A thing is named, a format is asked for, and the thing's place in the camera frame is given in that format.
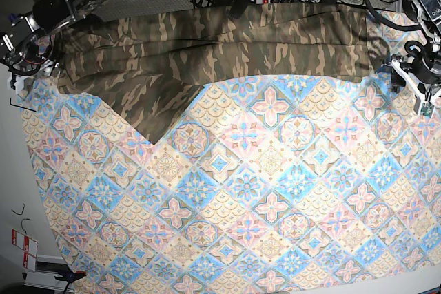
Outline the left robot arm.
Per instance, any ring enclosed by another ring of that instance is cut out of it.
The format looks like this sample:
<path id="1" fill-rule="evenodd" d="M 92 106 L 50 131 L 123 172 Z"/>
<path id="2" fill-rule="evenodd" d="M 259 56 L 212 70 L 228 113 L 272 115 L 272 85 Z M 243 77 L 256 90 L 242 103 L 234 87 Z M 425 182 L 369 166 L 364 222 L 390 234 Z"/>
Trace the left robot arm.
<path id="1" fill-rule="evenodd" d="M 386 65 L 391 68 L 391 90 L 408 87 L 416 97 L 413 110 L 431 118 L 435 102 L 440 98 L 440 0 L 402 0 L 402 8 L 414 25 L 399 25 L 378 13 L 370 0 L 363 0 L 377 22 L 402 32 L 421 31 L 425 44 L 407 41 L 404 45 L 407 62 L 402 55 L 392 54 Z"/>

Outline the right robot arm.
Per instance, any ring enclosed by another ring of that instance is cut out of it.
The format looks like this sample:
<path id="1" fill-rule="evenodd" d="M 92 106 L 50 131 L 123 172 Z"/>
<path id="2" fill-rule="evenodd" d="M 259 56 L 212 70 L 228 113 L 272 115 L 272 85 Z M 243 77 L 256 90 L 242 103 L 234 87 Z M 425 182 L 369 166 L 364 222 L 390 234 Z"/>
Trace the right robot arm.
<path id="1" fill-rule="evenodd" d="M 19 93 L 25 81 L 49 76 L 58 66 L 56 34 L 93 13 L 106 0 L 34 0 L 31 11 L 12 16 L 12 32 L 1 32 L 1 67 L 9 88 Z"/>

